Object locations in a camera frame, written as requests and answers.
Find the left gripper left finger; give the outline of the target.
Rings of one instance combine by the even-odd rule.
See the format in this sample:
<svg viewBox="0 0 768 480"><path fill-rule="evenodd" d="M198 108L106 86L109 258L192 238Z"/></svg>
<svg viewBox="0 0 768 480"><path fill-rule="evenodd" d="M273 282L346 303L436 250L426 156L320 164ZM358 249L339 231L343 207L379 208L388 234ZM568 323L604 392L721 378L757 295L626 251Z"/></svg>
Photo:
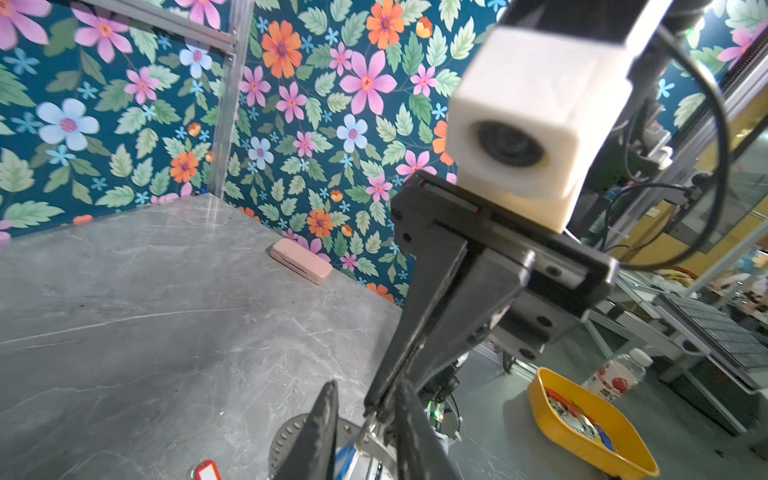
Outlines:
<svg viewBox="0 0 768 480"><path fill-rule="evenodd" d="M338 385L326 382L273 479L333 479L335 473Z"/></svg>

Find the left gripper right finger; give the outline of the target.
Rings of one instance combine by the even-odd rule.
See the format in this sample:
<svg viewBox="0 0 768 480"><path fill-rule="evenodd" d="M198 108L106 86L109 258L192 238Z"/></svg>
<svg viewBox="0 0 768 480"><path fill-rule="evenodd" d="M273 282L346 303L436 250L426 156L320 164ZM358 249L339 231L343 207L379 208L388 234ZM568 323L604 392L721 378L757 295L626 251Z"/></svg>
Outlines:
<svg viewBox="0 0 768 480"><path fill-rule="evenodd" d="M411 382L399 381L394 396L397 478L459 479L428 422Z"/></svg>

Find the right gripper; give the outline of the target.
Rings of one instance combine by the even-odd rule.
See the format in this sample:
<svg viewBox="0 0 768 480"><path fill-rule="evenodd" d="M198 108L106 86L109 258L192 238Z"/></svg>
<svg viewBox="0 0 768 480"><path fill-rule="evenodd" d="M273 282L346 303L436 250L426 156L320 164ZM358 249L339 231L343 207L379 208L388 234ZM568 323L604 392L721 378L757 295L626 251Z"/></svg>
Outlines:
<svg viewBox="0 0 768 480"><path fill-rule="evenodd" d="M607 295L618 263L424 172L394 197L395 242L415 257L397 328L364 399L394 418L394 390L428 380L485 339L534 360Z"/></svg>

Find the red key tag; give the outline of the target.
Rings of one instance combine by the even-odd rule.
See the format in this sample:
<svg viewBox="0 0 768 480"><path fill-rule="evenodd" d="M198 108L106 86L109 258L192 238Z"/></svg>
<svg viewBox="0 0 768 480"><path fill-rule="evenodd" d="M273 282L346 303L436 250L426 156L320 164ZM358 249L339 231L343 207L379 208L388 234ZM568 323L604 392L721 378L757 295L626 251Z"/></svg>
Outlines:
<svg viewBox="0 0 768 480"><path fill-rule="evenodd" d="M221 480L216 463L212 460L204 460L192 469L192 480Z"/></svg>

